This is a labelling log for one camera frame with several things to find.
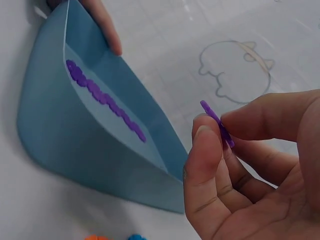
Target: hand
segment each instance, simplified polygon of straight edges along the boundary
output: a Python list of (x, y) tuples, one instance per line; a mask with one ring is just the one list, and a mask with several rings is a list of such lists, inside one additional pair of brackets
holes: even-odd
[(122, 55), (122, 46), (112, 19), (101, 0), (80, 0), (95, 22), (100, 26), (110, 48), (117, 56)]
[[(320, 90), (267, 94), (225, 114), (233, 152), (209, 116), (193, 123), (186, 216), (203, 240), (319, 239)], [(299, 157), (256, 140), (297, 143)], [(239, 159), (270, 185), (255, 179)]]

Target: blue object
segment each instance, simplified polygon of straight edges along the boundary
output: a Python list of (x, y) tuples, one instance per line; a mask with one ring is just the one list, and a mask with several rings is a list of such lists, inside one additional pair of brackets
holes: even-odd
[(134, 234), (131, 237), (129, 237), (128, 240), (147, 240), (147, 239), (145, 239), (144, 237), (142, 237), (139, 234)]
[[(74, 81), (74, 61), (143, 131)], [(43, 168), (126, 200), (184, 213), (187, 152), (167, 117), (77, 0), (58, 6), (41, 27), (22, 87), (17, 129)]]

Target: purple craft foam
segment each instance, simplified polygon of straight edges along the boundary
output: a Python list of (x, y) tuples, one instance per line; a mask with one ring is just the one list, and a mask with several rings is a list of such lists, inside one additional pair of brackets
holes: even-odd
[(80, 87), (86, 87), (92, 94), (92, 97), (101, 105), (108, 105), (110, 110), (118, 117), (121, 117), (129, 129), (134, 131), (142, 142), (145, 143), (147, 141), (146, 136), (141, 131), (139, 126), (130, 120), (130, 117), (126, 114), (126, 112), (118, 107), (115, 100), (109, 94), (103, 93), (99, 86), (92, 79), (87, 79), (80, 67), (78, 67), (74, 61), (67, 60), (66, 65), (72, 79), (76, 81)]
[(212, 117), (218, 124), (220, 128), (221, 137), (229, 144), (230, 148), (235, 146), (235, 142), (232, 140), (230, 134), (228, 133), (225, 126), (222, 124), (220, 118), (215, 114), (215, 112), (210, 108), (208, 103), (204, 100), (200, 102), (201, 106), (203, 107), (206, 114)]

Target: drawing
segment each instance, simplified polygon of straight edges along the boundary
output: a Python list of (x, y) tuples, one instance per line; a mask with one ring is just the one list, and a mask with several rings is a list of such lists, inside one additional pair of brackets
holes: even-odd
[(202, 76), (210, 75), (218, 83), (215, 95), (237, 104), (247, 104), (270, 88), (270, 70), (274, 60), (263, 59), (256, 43), (226, 40), (213, 43), (199, 55)]

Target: orange object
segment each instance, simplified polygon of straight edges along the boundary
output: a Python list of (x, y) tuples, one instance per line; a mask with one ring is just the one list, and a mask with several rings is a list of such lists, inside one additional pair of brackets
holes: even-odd
[(84, 240), (112, 240), (105, 236), (97, 236), (97, 235), (91, 235), (87, 236)]

